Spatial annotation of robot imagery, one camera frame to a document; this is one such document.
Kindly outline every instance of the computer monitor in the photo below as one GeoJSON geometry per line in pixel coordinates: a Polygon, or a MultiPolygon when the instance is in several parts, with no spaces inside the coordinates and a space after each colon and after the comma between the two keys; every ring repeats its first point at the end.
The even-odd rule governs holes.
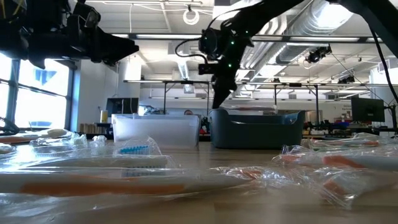
{"type": "Polygon", "coordinates": [[[354,121],[384,122],[384,102],[382,100],[351,98],[354,121]]]}
{"type": "Polygon", "coordinates": [[[108,98],[106,110],[108,117],[112,114],[138,113],[138,98],[108,98]]]}

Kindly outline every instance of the storage container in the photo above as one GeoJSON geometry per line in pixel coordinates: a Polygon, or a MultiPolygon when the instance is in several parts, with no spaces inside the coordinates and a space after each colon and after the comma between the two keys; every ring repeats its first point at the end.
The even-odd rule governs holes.
{"type": "Polygon", "coordinates": [[[113,114],[114,141],[127,141],[134,136],[148,135],[160,149],[185,149],[197,146],[200,119],[196,115],[113,114]]]}
{"type": "Polygon", "coordinates": [[[209,113],[211,142],[225,149],[276,149],[299,145],[305,111],[285,115],[229,115],[224,109],[209,113]]]}

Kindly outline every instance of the table surface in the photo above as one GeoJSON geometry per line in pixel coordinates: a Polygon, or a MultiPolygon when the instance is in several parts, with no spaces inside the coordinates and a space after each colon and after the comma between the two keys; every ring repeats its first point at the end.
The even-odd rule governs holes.
{"type": "MultiPolygon", "coordinates": [[[[215,149],[163,150],[188,168],[266,165],[279,151],[215,149]]],[[[396,223],[398,191],[382,190],[358,198],[352,210],[336,208],[300,187],[237,188],[143,205],[59,215],[51,223],[396,223]]]]}

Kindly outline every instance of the window frame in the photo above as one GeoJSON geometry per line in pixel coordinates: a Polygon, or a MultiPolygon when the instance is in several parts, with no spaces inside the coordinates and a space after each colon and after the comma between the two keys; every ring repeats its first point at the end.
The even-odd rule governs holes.
{"type": "MultiPolygon", "coordinates": [[[[21,61],[18,59],[13,59],[11,61],[11,75],[10,80],[0,79],[2,83],[6,83],[9,85],[8,91],[8,101],[7,101],[7,113],[6,118],[12,122],[15,122],[15,113],[17,107],[17,98],[18,98],[18,88],[24,88],[26,90],[34,91],[37,93],[50,95],[50,96],[61,96],[64,97],[67,101],[66,112],[65,112],[65,129],[70,129],[70,121],[71,121],[71,113],[72,113],[72,94],[73,94],[73,79],[75,77],[75,72],[77,66],[72,61],[67,60],[57,60],[58,63],[65,65],[69,68],[69,77],[68,77],[68,92],[66,96],[59,95],[58,93],[53,93],[51,91],[42,90],[37,87],[24,85],[19,83],[19,72],[21,68],[21,61]]],[[[48,128],[20,128],[21,131],[28,130],[44,130],[48,128]]]]}

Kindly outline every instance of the plastic packaging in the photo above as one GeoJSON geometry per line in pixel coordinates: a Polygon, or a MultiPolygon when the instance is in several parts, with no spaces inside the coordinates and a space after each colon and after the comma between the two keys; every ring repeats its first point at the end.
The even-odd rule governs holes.
{"type": "Polygon", "coordinates": [[[162,155],[155,140],[149,136],[136,136],[132,137],[128,141],[114,142],[107,146],[114,146],[114,154],[162,155]]]}
{"type": "Polygon", "coordinates": [[[15,152],[15,147],[14,146],[10,146],[8,144],[0,143],[0,157],[2,155],[6,155],[6,154],[9,154],[11,152],[15,152]]]}
{"type": "MultiPolygon", "coordinates": [[[[79,136],[79,139],[85,139],[85,136],[79,136]]],[[[37,166],[39,164],[51,162],[51,161],[62,161],[67,159],[74,159],[84,161],[85,159],[93,160],[93,158],[100,159],[101,156],[160,156],[159,147],[156,142],[149,137],[132,138],[125,142],[116,142],[105,145],[105,138],[98,137],[95,141],[89,144],[90,147],[85,147],[84,144],[67,144],[57,145],[54,143],[52,146],[41,146],[32,147],[24,146],[19,148],[18,151],[8,154],[7,156],[0,157],[0,169],[11,169],[16,167],[28,167],[37,166]]],[[[174,163],[170,163],[172,159],[168,160],[168,164],[173,164],[171,167],[175,167],[174,163]]],[[[159,166],[152,166],[149,163],[148,166],[164,168],[161,163],[159,166]]]]}
{"type": "Polygon", "coordinates": [[[368,133],[359,133],[349,139],[342,140],[311,140],[304,139],[302,141],[302,146],[309,147],[313,150],[320,149],[336,149],[336,148],[352,148],[352,147],[378,147],[391,144],[398,144],[395,139],[385,138],[368,133]]]}
{"type": "Polygon", "coordinates": [[[274,162],[294,163],[305,166],[355,167],[398,171],[398,147],[326,148],[313,151],[302,146],[285,146],[274,162]]]}
{"type": "Polygon", "coordinates": [[[120,168],[175,168],[170,156],[80,156],[60,157],[32,164],[29,167],[120,167],[120,168]]]}
{"type": "Polygon", "coordinates": [[[87,147],[87,138],[85,134],[81,136],[77,133],[70,133],[66,138],[38,138],[29,143],[32,147],[46,146],[76,146],[87,147]]]}
{"type": "Polygon", "coordinates": [[[30,167],[0,172],[0,181],[7,183],[0,185],[0,218],[6,223],[43,223],[59,215],[142,206],[210,190],[222,194],[231,187],[244,195],[266,193],[264,187],[304,187],[334,205],[351,208],[360,195],[397,180],[394,172],[275,164],[206,170],[30,167]]]}
{"type": "Polygon", "coordinates": [[[235,187],[255,179],[241,169],[38,167],[0,173],[0,193],[75,197],[97,194],[175,195],[235,187]]]}

